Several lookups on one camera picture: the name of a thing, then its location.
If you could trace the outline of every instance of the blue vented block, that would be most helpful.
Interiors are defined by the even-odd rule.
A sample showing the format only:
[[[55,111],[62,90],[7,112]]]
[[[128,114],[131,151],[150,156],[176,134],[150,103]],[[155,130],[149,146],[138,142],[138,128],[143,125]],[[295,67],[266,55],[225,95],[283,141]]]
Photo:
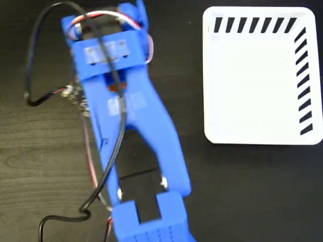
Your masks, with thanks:
[[[157,195],[161,219],[139,223],[133,201],[114,207],[115,232],[120,242],[194,242],[188,230],[182,196],[177,192]]]

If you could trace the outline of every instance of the blue robotic gripper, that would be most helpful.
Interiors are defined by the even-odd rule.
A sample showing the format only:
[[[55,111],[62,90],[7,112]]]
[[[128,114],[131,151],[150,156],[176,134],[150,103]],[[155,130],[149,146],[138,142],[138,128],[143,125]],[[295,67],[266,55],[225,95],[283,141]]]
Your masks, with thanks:
[[[143,27],[133,30],[124,24],[123,31],[106,35],[103,40],[116,70],[126,83],[128,129],[135,129],[154,150],[167,191],[156,195],[161,218],[140,223],[134,201],[122,202],[114,166],[107,180],[115,233],[120,242],[195,242],[189,232],[183,197],[191,192],[190,179],[174,124],[148,76],[148,20],[142,0],[136,6],[120,4],[119,11]],[[67,37],[75,16],[62,18],[66,41],[73,53],[78,78],[88,100],[91,123],[103,169],[114,148],[120,122],[119,97],[107,87],[113,84],[108,65],[96,39],[72,41]]]

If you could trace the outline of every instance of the red wire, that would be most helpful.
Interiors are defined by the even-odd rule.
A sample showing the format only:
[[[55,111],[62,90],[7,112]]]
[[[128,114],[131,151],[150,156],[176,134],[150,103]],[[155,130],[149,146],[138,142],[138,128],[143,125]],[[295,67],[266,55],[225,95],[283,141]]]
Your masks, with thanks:
[[[128,15],[126,15],[124,13],[120,13],[120,14],[127,17],[127,18],[129,18],[135,25],[137,25],[139,28],[141,28],[141,25],[138,24],[133,18],[131,18],[130,16],[128,16]],[[94,18],[94,17],[98,17],[98,16],[102,16],[102,15],[105,15],[105,14],[91,14],[91,15],[89,15],[89,17]],[[72,22],[72,25],[75,25],[75,24],[83,21],[84,19],[85,19],[85,17],[82,16],[77,22]]]
[[[66,88],[61,88],[61,89],[59,89],[59,90],[54,91],[54,93],[63,92],[65,89],[66,89]]]
[[[106,227],[105,240],[104,240],[105,242],[107,242],[107,239],[110,235],[112,223],[113,223],[113,218],[109,218],[107,222],[107,227]]]

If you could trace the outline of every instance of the wood grain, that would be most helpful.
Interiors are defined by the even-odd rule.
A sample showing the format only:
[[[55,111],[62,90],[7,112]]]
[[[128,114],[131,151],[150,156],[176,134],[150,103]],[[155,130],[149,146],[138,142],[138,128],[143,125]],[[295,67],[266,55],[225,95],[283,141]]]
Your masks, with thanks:
[[[75,216],[92,187],[75,107],[54,97],[38,108],[23,100],[24,60],[37,14],[50,1],[0,1],[0,241],[36,241],[43,216]],[[117,1],[78,1],[88,9]],[[323,5],[312,0],[148,1],[155,56],[151,80],[171,114],[192,182],[185,199],[198,241],[322,241],[323,149],[212,145],[203,132],[202,13],[210,6],[303,6],[316,15],[319,54]],[[69,82],[70,66],[55,11],[37,52],[33,95]],[[91,145],[95,150],[93,136]],[[99,169],[97,153],[94,153]],[[140,137],[125,137],[119,174],[150,166]],[[102,242],[108,213],[95,202],[80,224],[49,222],[45,242]]]

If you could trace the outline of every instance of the black stripe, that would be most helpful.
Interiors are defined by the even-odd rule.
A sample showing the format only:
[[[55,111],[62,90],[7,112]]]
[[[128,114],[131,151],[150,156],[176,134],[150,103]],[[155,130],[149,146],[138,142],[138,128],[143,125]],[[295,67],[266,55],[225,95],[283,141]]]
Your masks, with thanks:
[[[308,63],[306,63],[296,74],[296,76],[301,75],[306,69],[308,69]]]
[[[308,107],[311,105],[311,99],[307,100],[306,102],[304,102],[299,108],[298,111],[303,110],[304,108]]]
[[[301,131],[301,135],[304,135],[306,134],[307,132],[310,132],[313,130],[313,124],[310,124],[309,126],[307,126],[306,128],[304,128],[302,131]]]
[[[300,58],[298,58],[298,60],[296,61],[296,64],[298,65],[306,57],[308,57],[308,52],[307,51],[305,51],[304,54]]]
[[[301,92],[301,94],[298,95],[298,99],[301,99],[303,96],[305,96],[306,94],[308,94],[310,92],[311,92],[310,87],[307,87],[304,91]]]
[[[296,21],[296,18],[290,18],[289,19],[287,27],[285,29],[285,34],[289,33],[289,31],[291,31],[291,28],[293,27],[295,21]]]
[[[299,123],[301,124],[302,122],[308,120],[309,118],[312,117],[312,111],[308,112],[307,114],[305,114],[300,120]]]
[[[274,30],[273,30],[273,33],[274,34],[276,34],[278,32],[280,26],[283,23],[283,20],[284,20],[284,18],[277,18],[277,22],[276,22],[275,27],[274,27]]]
[[[306,28],[303,28],[303,30],[297,35],[295,38],[295,42],[300,39],[304,34],[306,33]]]
[[[259,21],[260,18],[252,18],[252,22],[251,22],[251,26],[250,26],[250,30],[249,33],[253,33],[255,28],[257,27],[257,23]]]
[[[227,29],[226,29],[226,33],[230,33],[232,25],[234,22],[234,18],[228,18],[228,24],[227,24]]]
[[[221,22],[222,22],[222,17],[216,17],[216,24],[214,26],[214,33],[218,33],[220,26],[221,26]]]
[[[239,27],[238,27],[238,33],[242,33],[243,27],[246,24],[247,18],[241,18]]]
[[[297,84],[297,88],[299,88],[301,85],[303,85],[305,82],[309,81],[309,75],[307,75],[306,77],[303,78],[302,81],[300,81],[298,84]]]
[[[262,26],[262,29],[261,29],[261,32],[262,33],[265,33],[266,32],[269,24],[271,23],[271,20],[272,20],[272,18],[265,18],[264,19],[263,26]]]
[[[304,39],[304,41],[299,45],[299,47],[297,47],[297,49],[295,50],[295,54],[297,54],[297,52],[299,52],[305,45],[307,45],[306,39]]]

